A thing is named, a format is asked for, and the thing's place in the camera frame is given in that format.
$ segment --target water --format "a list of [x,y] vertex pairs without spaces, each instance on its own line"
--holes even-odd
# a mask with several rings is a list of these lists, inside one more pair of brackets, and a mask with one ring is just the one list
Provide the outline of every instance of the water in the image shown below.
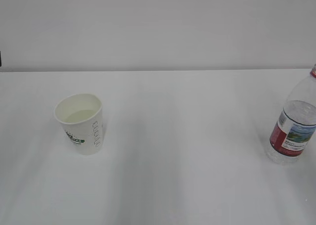
[[[284,106],[288,117],[300,124],[316,125],[316,107],[300,100],[288,101]],[[297,161],[299,156],[288,157],[278,153],[270,144],[266,147],[268,157],[278,164],[288,164]]]
[[95,110],[80,110],[71,114],[66,120],[66,123],[77,123],[86,120],[96,113]]

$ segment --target white wall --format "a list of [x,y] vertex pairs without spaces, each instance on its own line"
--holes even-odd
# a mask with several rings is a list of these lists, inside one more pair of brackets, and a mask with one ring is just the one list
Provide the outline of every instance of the white wall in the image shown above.
[[0,0],[2,71],[311,67],[316,0]]

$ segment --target water in bottle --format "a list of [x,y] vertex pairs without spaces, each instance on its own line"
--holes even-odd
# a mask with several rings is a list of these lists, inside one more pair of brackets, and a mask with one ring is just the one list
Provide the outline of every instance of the water in bottle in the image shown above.
[[266,148],[279,164],[297,161],[316,130],[316,67],[288,96]]

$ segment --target green logo on cup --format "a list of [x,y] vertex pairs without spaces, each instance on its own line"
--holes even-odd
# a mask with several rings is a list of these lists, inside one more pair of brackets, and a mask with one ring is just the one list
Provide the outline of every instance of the green logo on cup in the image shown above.
[[73,136],[70,132],[65,131],[66,134],[68,135],[68,137],[70,138],[71,142],[75,143],[75,144],[82,144],[84,143],[83,139],[78,139],[75,136]]

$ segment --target red label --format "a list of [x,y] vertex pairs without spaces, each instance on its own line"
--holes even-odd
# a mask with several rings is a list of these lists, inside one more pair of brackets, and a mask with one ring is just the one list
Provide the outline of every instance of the red label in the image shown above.
[[303,150],[301,151],[292,151],[292,150],[288,150],[284,147],[282,147],[282,144],[285,141],[287,134],[285,132],[283,132],[278,124],[276,123],[275,128],[272,131],[271,137],[270,137],[270,143],[272,145],[272,147],[278,151],[279,153],[285,155],[285,156],[289,156],[289,157],[296,157],[298,155],[300,155]]

